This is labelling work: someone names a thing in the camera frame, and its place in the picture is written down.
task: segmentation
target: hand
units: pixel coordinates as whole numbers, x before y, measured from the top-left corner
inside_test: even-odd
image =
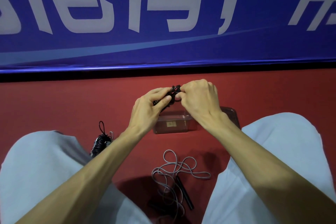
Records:
[[[217,88],[211,82],[205,79],[191,81],[180,89],[175,98],[182,99],[182,106],[205,129],[226,119],[227,115],[219,106]]]
[[[157,88],[138,98],[133,106],[128,128],[136,129],[141,137],[147,134],[157,122],[161,110],[170,102],[171,96],[162,99],[170,89],[171,87]],[[153,101],[160,99],[153,106]]]

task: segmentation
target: left hand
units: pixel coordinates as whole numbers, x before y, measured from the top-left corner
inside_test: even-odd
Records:
[[[147,134],[157,122],[161,110],[170,102],[171,96],[162,99],[170,89],[171,87],[157,88],[138,98],[133,106],[128,128],[136,129],[141,137]],[[160,99],[154,106],[153,101]]]

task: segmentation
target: banner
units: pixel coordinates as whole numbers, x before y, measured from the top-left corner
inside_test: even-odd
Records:
[[[336,61],[336,0],[0,0],[0,72]]]

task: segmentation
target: light blue pants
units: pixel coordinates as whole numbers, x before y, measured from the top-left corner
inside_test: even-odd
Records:
[[[243,131],[336,201],[321,137],[305,118],[280,113],[262,118]],[[2,224],[12,224],[68,180],[91,157],[75,137],[56,131],[31,133],[8,152],[0,171]],[[151,223],[111,184],[91,223]],[[233,159],[218,175],[203,223],[276,223]]]

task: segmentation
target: red surface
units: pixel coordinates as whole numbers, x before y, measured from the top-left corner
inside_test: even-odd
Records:
[[[336,175],[336,69],[244,72],[0,84],[0,161],[13,143],[27,133],[59,130],[74,135],[89,151],[99,135],[98,122],[119,135],[128,125],[135,100],[147,91],[206,78],[218,88],[220,104],[237,110],[241,126],[279,112],[305,116],[320,132],[331,172]],[[162,165],[165,150],[180,159],[193,156],[199,171],[211,180],[181,175],[195,210],[191,223],[200,223],[218,173],[229,155],[204,130],[154,135],[149,132],[114,177],[117,186],[140,207],[156,193],[153,168]]]

